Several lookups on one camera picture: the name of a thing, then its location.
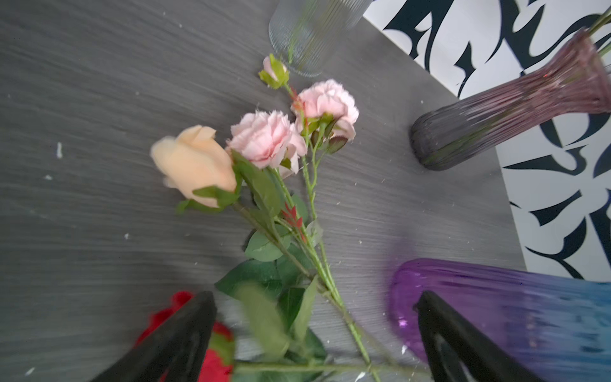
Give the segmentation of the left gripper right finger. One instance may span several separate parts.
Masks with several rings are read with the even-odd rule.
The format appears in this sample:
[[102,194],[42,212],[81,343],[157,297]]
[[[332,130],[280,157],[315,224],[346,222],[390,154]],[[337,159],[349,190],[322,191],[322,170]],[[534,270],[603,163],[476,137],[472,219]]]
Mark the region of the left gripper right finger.
[[414,309],[435,381],[540,381],[433,291]]

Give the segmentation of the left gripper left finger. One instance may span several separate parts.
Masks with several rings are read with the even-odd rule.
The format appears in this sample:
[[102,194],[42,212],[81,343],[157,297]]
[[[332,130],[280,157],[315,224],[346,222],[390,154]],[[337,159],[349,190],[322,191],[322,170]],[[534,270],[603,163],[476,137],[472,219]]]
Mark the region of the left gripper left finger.
[[213,293],[195,295],[93,382],[197,381],[216,319]]

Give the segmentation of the blue purple glass vase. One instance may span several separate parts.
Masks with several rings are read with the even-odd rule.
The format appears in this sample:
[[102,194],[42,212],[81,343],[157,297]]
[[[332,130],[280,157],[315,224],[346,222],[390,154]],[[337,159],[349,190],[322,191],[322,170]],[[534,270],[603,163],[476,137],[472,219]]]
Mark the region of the blue purple glass vase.
[[418,359],[415,304],[433,291],[511,357],[547,381],[610,379],[610,285],[440,259],[391,277],[390,321]]

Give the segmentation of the peach rose flower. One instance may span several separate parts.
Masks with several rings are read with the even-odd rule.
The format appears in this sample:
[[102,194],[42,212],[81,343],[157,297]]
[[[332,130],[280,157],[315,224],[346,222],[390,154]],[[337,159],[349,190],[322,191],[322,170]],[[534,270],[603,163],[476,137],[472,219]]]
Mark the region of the peach rose flower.
[[211,127],[190,127],[177,137],[165,137],[151,147],[151,157],[165,184],[184,201],[178,213],[197,210],[221,213],[232,208],[289,259],[308,279],[313,274],[289,252],[295,241],[308,244],[302,217],[276,170],[262,170],[237,151],[226,151]]

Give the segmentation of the maroon glass vase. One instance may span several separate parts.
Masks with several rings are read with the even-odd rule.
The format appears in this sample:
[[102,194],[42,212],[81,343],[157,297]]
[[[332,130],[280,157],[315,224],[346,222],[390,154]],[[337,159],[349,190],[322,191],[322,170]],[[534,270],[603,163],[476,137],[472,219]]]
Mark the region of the maroon glass vase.
[[442,171],[557,116],[609,111],[609,76],[581,29],[536,71],[420,116],[409,139],[422,166]]

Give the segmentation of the clear glass vase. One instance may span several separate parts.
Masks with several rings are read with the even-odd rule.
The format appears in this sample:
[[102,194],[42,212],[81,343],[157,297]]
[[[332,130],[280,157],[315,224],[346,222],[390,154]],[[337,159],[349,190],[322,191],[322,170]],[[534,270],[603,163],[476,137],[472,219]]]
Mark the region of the clear glass vase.
[[281,0],[268,26],[273,53],[292,73],[319,76],[371,4],[372,0]]

